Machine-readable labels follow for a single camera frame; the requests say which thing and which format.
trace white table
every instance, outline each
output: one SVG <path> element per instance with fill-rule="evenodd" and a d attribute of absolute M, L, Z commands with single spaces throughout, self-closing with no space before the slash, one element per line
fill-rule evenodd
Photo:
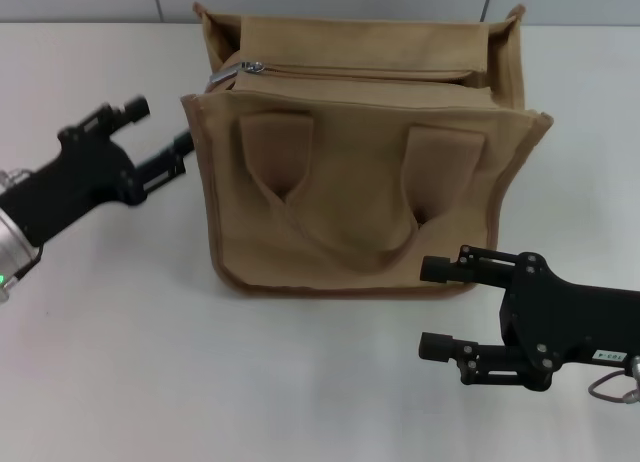
<path fill-rule="evenodd" d="M 640 28 L 526 27 L 528 106 L 556 118 L 509 190 L 500 248 L 562 277 L 640 289 Z M 0 25 L 3 168 L 140 93 L 117 141 L 135 161 L 186 125 L 208 77 L 193 25 Z M 103 206 L 45 246 L 0 308 L 2 461 L 618 461 L 640 407 L 464 387 L 418 359 L 422 331 L 499 343 L 501 291 L 445 301 L 246 299 L 209 261 L 195 157 L 138 209 Z M 618 390 L 629 389 L 623 380 Z"/>

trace label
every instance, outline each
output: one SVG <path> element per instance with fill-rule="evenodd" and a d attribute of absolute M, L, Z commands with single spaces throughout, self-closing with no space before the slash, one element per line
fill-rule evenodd
<path fill-rule="evenodd" d="M 608 360 L 609 362 L 624 362 L 627 356 L 624 352 L 611 352 L 609 350 L 596 350 L 593 354 L 594 360 Z"/>

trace robotic arm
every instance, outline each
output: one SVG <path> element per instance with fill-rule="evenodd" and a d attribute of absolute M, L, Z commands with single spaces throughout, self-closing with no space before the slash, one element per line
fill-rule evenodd
<path fill-rule="evenodd" d="M 624 373 L 638 384 L 622 398 L 595 392 L 608 376 L 589 388 L 592 395 L 611 402 L 640 400 L 640 292 L 565 282 L 539 254 L 510 255 L 469 246 L 460 249 L 453 263 L 425 257 L 420 279 L 505 289 L 500 308 L 504 346 L 422 334 L 420 358 L 455 360 L 463 384 L 522 385 L 542 392 L 551 386 L 554 372 L 578 362 L 616 367 L 620 371 L 615 375 Z"/>
<path fill-rule="evenodd" d="M 189 132 L 139 166 L 111 141 L 115 132 L 149 115 L 136 98 L 122 110 L 103 105 L 58 134 L 62 150 L 41 169 L 0 172 L 0 302 L 39 261 L 52 237 L 106 202 L 136 206 L 185 173 L 193 151 Z"/>

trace tan canvas bag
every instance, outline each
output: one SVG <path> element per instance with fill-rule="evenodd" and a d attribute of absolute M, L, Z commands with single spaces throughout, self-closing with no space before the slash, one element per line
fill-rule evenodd
<path fill-rule="evenodd" d="M 499 24 L 196 12 L 217 76 L 183 104 L 218 274 L 300 296 L 462 290 L 421 282 L 423 256 L 496 247 L 505 191 L 552 124 L 524 109 L 524 9 Z"/>

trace zipper pull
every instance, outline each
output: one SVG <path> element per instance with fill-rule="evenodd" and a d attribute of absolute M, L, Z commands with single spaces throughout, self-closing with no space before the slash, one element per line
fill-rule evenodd
<path fill-rule="evenodd" d="M 216 84 L 218 82 L 223 82 L 231 77 L 235 77 L 240 71 L 249 72 L 250 74 L 259 74 L 263 70 L 264 64 L 261 62 L 239 62 L 212 74 L 211 77 L 209 77 L 209 83 Z"/>

